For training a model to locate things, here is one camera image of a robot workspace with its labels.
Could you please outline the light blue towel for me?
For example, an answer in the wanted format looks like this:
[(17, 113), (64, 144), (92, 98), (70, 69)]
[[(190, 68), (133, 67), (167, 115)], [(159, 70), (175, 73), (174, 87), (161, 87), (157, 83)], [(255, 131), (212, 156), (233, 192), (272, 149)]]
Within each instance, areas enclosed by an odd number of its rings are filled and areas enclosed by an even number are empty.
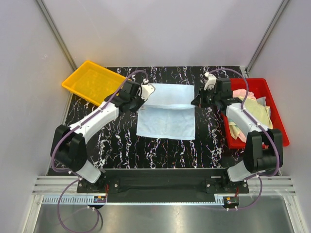
[(138, 111), (137, 135), (195, 139), (194, 85), (154, 83), (154, 93)]

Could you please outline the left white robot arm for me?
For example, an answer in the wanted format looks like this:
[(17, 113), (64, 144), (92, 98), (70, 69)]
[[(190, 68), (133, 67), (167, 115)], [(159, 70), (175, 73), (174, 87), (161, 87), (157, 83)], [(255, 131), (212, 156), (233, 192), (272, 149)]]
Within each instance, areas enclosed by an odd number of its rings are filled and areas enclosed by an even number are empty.
[(80, 121), (70, 126), (60, 125), (56, 128), (52, 148), (52, 167), (57, 171), (57, 161), (67, 171), (88, 181), (88, 187), (94, 192), (104, 189), (103, 173), (96, 168), (87, 156), (88, 141), (106, 124), (116, 120), (126, 112), (136, 112), (154, 93), (153, 85), (144, 81), (137, 83), (125, 80), (120, 87), (106, 97), (102, 104)]

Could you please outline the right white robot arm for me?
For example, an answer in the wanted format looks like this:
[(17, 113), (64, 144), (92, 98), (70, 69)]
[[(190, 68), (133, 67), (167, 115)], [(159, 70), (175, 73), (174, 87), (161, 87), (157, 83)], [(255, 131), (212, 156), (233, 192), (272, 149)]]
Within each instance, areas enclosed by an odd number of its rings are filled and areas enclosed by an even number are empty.
[(233, 97), (231, 80), (217, 79), (208, 74), (204, 87), (191, 102), (192, 105), (207, 108), (212, 105), (231, 119), (246, 136), (243, 160), (227, 169), (227, 176), (221, 179), (221, 188), (232, 192), (238, 182), (255, 176), (275, 176), (283, 163), (282, 133), (260, 123), (247, 109), (246, 100)]

